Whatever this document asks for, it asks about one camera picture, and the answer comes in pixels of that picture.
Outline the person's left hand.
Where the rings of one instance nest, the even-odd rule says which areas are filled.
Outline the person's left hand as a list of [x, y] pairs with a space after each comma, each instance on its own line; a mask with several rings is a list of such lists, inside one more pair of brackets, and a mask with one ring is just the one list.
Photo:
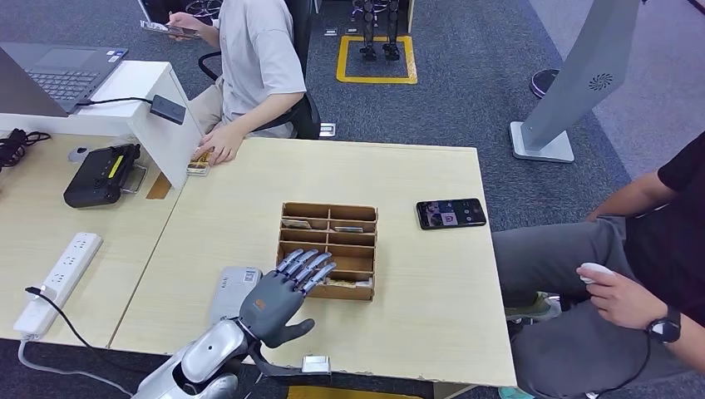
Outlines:
[[586, 285], [591, 303], [602, 318], [623, 328], [644, 330], [653, 320], [667, 315], [667, 305], [639, 283], [615, 272], [581, 265], [576, 273]]
[[192, 156], [193, 160], [208, 154], [210, 165], [218, 165], [232, 160], [241, 146], [246, 132], [234, 125], [221, 126], [206, 134]]

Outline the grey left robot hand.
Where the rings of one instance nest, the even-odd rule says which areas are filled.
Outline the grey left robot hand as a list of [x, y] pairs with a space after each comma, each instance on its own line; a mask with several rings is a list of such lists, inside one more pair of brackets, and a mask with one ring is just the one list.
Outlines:
[[266, 347], [276, 348], [309, 333], [311, 318], [290, 325], [304, 299], [336, 267], [332, 254], [317, 249], [296, 249], [285, 255], [245, 297], [239, 322]]

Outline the person's right hand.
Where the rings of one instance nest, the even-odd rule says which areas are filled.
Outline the person's right hand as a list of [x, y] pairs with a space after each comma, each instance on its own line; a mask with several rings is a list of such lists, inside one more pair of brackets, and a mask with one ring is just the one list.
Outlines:
[[200, 31], [205, 25], [187, 12], [171, 12], [166, 26], [173, 38], [191, 39], [199, 38]]

